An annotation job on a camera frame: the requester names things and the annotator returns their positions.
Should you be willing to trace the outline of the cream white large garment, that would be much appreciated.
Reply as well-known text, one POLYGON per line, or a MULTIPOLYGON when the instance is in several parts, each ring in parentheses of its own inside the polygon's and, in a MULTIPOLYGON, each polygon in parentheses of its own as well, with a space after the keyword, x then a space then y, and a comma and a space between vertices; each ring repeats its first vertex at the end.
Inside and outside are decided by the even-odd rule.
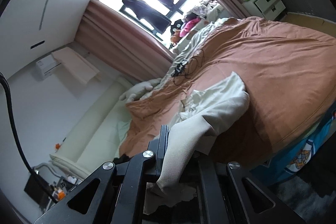
POLYGON ((195 151, 209 154, 217 136, 239 120, 248 107, 249 94, 235 72, 205 90, 193 90, 182 100, 170 123, 161 175, 157 182, 147 184, 145 214, 196 196, 190 183, 179 181, 187 163, 195 151))

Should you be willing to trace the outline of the white air conditioner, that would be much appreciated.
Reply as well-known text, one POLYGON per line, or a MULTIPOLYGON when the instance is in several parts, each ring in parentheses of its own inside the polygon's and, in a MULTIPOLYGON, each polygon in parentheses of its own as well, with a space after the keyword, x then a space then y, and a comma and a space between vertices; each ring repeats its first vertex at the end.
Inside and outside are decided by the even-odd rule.
POLYGON ((43 80, 52 75, 60 65, 61 63, 57 61, 52 54, 43 57, 35 63, 38 75, 43 80))

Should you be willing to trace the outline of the orange brown bed sheet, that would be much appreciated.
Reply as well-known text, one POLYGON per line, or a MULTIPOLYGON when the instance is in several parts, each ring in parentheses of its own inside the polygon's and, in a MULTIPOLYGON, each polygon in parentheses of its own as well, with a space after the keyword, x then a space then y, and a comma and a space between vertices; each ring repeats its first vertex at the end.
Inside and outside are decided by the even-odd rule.
POLYGON ((335 102, 335 38, 258 17, 228 19, 193 54, 183 73, 127 104, 131 123, 120 154, 142 152, 193 90, 237 73, 250 96, 247 112, 210 150, 218 162, 256 166, 298 142, 335 102))

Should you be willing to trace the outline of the pink curtain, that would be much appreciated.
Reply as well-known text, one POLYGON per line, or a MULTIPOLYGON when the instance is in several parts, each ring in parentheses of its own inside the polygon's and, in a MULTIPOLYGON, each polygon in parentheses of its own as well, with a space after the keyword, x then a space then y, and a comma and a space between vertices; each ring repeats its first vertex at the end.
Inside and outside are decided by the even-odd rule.
POLYGON ((153 35, 97 0, 90 0, 75 42, 138 81, 162 78, 174 55, 153 35))

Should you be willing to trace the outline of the beige striped blanket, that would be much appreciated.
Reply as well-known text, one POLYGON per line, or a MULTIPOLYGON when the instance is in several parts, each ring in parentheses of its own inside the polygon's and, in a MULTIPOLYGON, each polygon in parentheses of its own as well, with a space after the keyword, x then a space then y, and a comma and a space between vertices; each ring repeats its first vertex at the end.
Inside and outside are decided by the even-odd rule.
POLYGON ((174 73, 174 69, 178 64, 180 64, 183 60, 189 61, 192 54, 200 48, 200 46, 205 42, 206 38, 208 38, 216 28, 222 26, 228 19, 230 18, 218 19, 217 21, 211 22, 197 31, 192 36, 191 40, 186 44, 186 46, 181 50, 181 52, 177 54, 166 75, 161 79, 158 88, 160 89, 163 87, 165 83, 171 78, 171 75, 174 73))

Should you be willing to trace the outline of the blue patterned bed skirt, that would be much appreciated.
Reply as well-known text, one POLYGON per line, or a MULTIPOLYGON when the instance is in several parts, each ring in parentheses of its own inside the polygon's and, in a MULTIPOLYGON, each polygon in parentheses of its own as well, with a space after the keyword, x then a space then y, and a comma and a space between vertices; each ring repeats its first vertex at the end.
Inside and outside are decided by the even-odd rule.
POLYGON ((327 141, 327 137, 332 134, 330 128, 334 121, 335 105, 332 105, 319 124, 313 127, 309 136, 252 169, 252 175, 266 186, 288 180, 302 169, 327 141))

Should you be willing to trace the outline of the white bedside drawer cabinet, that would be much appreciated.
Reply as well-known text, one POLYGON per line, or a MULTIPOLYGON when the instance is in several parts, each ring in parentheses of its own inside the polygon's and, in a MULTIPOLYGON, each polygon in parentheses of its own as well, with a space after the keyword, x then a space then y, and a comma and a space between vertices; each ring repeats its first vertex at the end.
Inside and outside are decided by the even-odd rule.
POLYGON ((249 0, 243 6, 250 15, 273 21, 286 9, 282 0, 249 0))

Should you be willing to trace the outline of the beige plush pillow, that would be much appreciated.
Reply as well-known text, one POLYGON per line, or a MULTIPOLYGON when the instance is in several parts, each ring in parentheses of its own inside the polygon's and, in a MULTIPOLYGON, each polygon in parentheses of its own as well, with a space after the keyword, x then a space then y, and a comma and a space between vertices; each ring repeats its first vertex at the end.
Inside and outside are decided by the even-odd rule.
POLYGON ((128 91, 125 91, 120 97, 120 101, 126 101, 126 103, 139 100, 146 93, 151 92, 159 83, 161 79, 152 79, 144 81, 134 85, 128 91))

